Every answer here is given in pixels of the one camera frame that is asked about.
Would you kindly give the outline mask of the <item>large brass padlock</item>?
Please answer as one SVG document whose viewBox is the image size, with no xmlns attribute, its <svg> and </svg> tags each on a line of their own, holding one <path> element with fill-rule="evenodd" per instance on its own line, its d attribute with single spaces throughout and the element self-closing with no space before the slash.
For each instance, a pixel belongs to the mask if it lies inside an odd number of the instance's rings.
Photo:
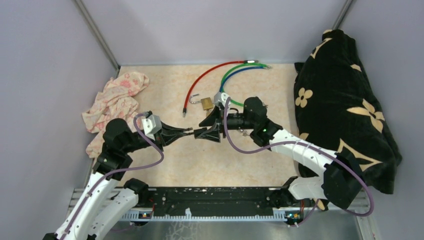
<svg viewBox="0 0 424 240">
<path fill-rule="evenodd" d="M 193 100 L 194 97 L 199 96 L 199 94 L 193 94 L 189 97 L 188 101 L 191 104 L 201 104 L 202 109 L 204 111 L 209 111 L 215 107 L 214 103 L 212 102 L 212 99 L 210 97 L 202 98 L 200 100 Z"/>
</svg>

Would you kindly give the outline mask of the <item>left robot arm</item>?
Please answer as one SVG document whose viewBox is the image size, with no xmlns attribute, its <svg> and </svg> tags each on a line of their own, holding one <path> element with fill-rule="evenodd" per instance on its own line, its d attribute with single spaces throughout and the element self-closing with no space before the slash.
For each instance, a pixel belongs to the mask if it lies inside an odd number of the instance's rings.
<svg viewBox="0 0 424 240">
<path fill-rule="evenodd" d="M 122 118 L 111 120 L 105 127 L 101 154 L 87 185 L 63 224 L 45 240 L 102 240 L 131 208 L 151 203 L 149 186 L 137 179 L 127 181 L 114 200 L 107 203 L 111 192 L 126 172 L 154 167 L 164 160 L 163 148 L 179 138 L 192 135 L 192 128 L 178 128 L 163 123 L 157 115 L 143 112 L 133 118 L 132 131 Z M 148 165 L 131 167 L 129 153 L 153 147 L 160 159 Z"/>
</svg>

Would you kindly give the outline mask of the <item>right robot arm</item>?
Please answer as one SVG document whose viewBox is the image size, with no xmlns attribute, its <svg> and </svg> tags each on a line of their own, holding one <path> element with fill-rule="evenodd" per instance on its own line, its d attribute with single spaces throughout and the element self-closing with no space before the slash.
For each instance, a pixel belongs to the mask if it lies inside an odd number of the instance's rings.
<svg viewBox="0 0 424 240">
<path fill-rule="evenodd" d="M 259 150 L 269 150 L 292 158 L 313 172 L 311 177 L 295 176 L 284 185 L 281 199 L 295 206 L 303 199 L 322 199 L 348 209 L 362 187 L 362 170 L 349 150 L 329 150 L 303 140 L 267 117 L 267 108 L 257 97 L 244 101 L 241 113 L 229 113 L 225 93 L 215 96 L 215 107 L 194 131 L 196 139 L 220 142 L 229 130 L 251 130 Z"/>
</svg>

